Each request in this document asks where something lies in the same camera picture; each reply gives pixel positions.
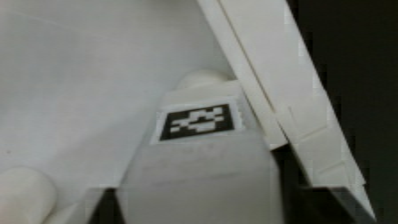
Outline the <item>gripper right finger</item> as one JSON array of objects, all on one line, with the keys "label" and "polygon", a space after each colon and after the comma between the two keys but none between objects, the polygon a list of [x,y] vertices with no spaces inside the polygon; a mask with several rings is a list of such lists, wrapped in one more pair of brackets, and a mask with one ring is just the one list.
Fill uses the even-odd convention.
[{"label": "gripper right finger", "polygon": [[376,224],[344,187],[305,187],[298,195],[294,224]]}]

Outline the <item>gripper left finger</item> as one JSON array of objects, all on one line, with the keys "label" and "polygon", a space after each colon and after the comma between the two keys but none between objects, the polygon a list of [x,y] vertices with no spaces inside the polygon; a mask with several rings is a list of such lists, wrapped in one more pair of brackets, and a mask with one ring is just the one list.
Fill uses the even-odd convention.
[{"label": "gripper left finger", "polygon": [[79,224],[125,224],[113,187],[86,190],[81,199]]}]

